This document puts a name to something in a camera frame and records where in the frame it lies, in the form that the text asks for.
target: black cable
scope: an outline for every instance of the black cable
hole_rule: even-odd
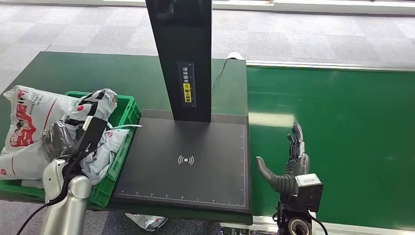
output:
[[[32,215],[29,216],[29,218],[27,218],[27,220],[23,223],[23,225],[20,227],[19,231],[17,232],[17,235],[20,235],[23,231],[23,229],[26,227],[26,225],[29,223],[29,221],[39,212],[41,211],[43,208],[49,206],[49,203],[44,204],[43,206],[39,207],[37,210],[35,210],[34,213],[32,213]]]
[[[210,91],[213,91],[213,88],[215,88],[216,81],[219,79],[220,75],[222,75],[222,72],[223,72],[223,70],[225,69],[226,62],[228,62],[228,60],[229,60],[229,58],[228,58],[228,59],[226,59],[226,60],[225,60],[225,62],[223,63],[223,67],[222,67],[222,69],[220,70],[219,74],[216,76],[215,80],[213,81],[213,86],[212,86],[212,88],[210,89]]]
[[[308,217],[310,217],[310,219],[316,221],[318,224],[320,224],[320,226],[323,228],[324,230],[324,234],[328,235],[327,229],[325,229],[325,226],[323,225],[323,223],[321,221],[319,221],[317,218],[314,218],[311,214],[310,211],[308,211]]]

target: label sticker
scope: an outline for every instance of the label sticker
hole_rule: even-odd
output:
[[[177,62],[180,89],[182,90],[182,104],[184,107],[196,108],[196,84],[193,62]]]

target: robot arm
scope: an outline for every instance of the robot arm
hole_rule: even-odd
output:
[[[322,225],[310,212],[319,209],[323,184],[316,174],[308,174],[309,157],[305,153],[298,122],[294,122],[292,132],[294,137],[288,135],[289,158],[282,175],[275,175],[269,170],[261,157],[256,157],[256,166],[272,189],[280,194],[277,212],[273,216],[278,224],[278,234],[311,235],[311,220]]]
[[[91,195],[90,180],[82,174],[79,162],[93,153],[107,122],[88,117],[83,125],[82,139],[66,159],[53,160],[43,172],[46,204],[36,210],[23,224],[20,235],[29,220],[41,209],[47,209],[41,235],[81,235],[83,233],[87,200]]]

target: green plastic crate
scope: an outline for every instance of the green plastic crate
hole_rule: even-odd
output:
[[[66,92],[65,95],[80,98],[89,93],[85,92]],[[120,126],[126,124],[137,124],[140,118],[140,112],[134,97],[126,95],[118,95],[117,108],[113,111],[109,118],[112,126]],[[113,192],[116,180],[127,156],[134,130],[127,134],[124,144],[114,157],[113,163],[108,169],[107,175],[93,189],[88,199],[88,208],[102,209],[107,206]],[[0,190],[7,191],[21,198],[22,196],[30,199],[45,201],[45,191],[38,188],[26,188],[21,186],[21,180],[0,180]]]

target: wireless charging symbol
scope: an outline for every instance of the wireless charging symbol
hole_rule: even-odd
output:
[[[183,155],[180,155],[179,158],[177,159],[177,162],[179,164],[188,163],[189,165],[193,165],[193,163],[194,163],[194,157],[193,156],[190,156],[190,158],[185,158],[185,157],[183,157]]]

